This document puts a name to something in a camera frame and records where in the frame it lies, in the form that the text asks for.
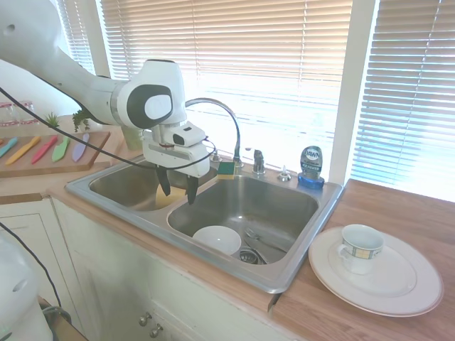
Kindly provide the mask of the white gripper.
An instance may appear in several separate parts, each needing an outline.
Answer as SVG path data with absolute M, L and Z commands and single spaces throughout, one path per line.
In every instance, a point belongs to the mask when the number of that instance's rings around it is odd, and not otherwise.
M 186 195 L 188 204 L 194 203 L 197 177 L 210 170 L 208 151 L 203 145 L 205 138 L 205 132 L 194 124 L 160 124 L 142 131 L 143 155 L 148 162 L 158 165 L 156 174 L 165 196 L 171 194 L 167 169 L 173 168 L 188 175 Z

